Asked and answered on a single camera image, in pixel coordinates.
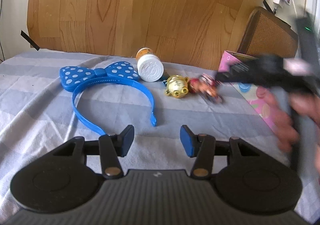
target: blue bow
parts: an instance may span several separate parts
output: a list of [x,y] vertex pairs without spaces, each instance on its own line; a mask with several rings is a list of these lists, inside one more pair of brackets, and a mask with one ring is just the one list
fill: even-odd
[[138,81],[139,75],[127,61],[112,63],[106,68],[88,69],[84,67],[67,66],[60,69],[61,84],[66,91],[73,92],[82,82],[99,77],[128,78]]

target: human hand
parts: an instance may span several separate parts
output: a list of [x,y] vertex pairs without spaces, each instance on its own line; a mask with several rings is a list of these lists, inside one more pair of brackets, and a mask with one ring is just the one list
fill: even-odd
[[[290,152],[292,144],[298,141],[299,135],[292,127],[292,119],[280,110],[274,95],[267,91],[265,102],[273,108],[273,122],[276,125],[275,134],[278,137],[278,147],[284,152]],[[310,117],[320,127],[320,98],[314,95],[290,94],[289,103],[299,115]],[[316,146],[315,166],[320,173],[320,146]]]

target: brown woven chair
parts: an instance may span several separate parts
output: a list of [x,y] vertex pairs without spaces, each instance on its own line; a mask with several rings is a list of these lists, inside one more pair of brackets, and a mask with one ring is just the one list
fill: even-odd
[[276,54],[293,57],[298,47],[298,36],[290,26],[262,7],[251,13],[238,53],[258,56]]

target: blue headband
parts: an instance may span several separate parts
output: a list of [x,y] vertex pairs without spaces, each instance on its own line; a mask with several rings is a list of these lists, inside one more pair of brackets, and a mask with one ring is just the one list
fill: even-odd
[[75,99],[79,93],[90,86],[103,83],[122,84],[134,87],[142,91],[150,100],[151,116],[150,121],[153,126],[156,126],[156,117],[154,115],[155,103],[151,92],[142,84],[138,83],[139,76],[133,69],[133,66],[126,61],[113,63],[105,69],[87,69],[84,67],[63,67],[59,72],[61,84],[66,91],[73,92],[72,108],[78,119],[89,129],[99,135],[107,133],[99,126],[90,122],[80,114],[75,106]]

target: screw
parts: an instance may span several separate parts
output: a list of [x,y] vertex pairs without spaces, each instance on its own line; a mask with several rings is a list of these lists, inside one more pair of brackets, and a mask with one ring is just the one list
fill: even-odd
[[205,177],[209,174],[208,170],[206,169],[203,169],[203,168],[198,168],[198,169],[195,169],[193,171],[193,174],[196,176],[196,177]]
[[109,167],[104,170],[104,173],[108,176],[115,176],[120,174],[121,170],[118,167]]

